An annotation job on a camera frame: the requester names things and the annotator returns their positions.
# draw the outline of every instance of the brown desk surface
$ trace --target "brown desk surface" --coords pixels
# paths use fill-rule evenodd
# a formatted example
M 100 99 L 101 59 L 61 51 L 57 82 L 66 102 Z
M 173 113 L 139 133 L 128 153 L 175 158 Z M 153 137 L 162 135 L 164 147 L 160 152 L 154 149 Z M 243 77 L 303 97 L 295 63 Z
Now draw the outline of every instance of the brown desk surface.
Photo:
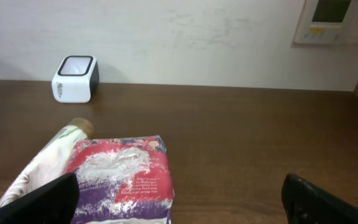
M 74 117 L 96 138 L 159 134 L 176 197 L 173 223 L 286 223 L 296 173 L 358 207 L 358 99 L 351 93 L 101 84 L 61 104 L 50 82 L 0 81 L 0 196 Z

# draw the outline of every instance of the packaged bag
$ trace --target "packaged bag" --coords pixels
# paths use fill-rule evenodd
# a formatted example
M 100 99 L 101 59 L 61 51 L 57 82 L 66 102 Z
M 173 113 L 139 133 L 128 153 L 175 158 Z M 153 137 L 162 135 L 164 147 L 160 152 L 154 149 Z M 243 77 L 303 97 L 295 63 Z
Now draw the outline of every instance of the packaged bag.
M 64 171 L 80 188 L 72 223 L 170 223 L 166 152 L 160 136 L 77 142 Z

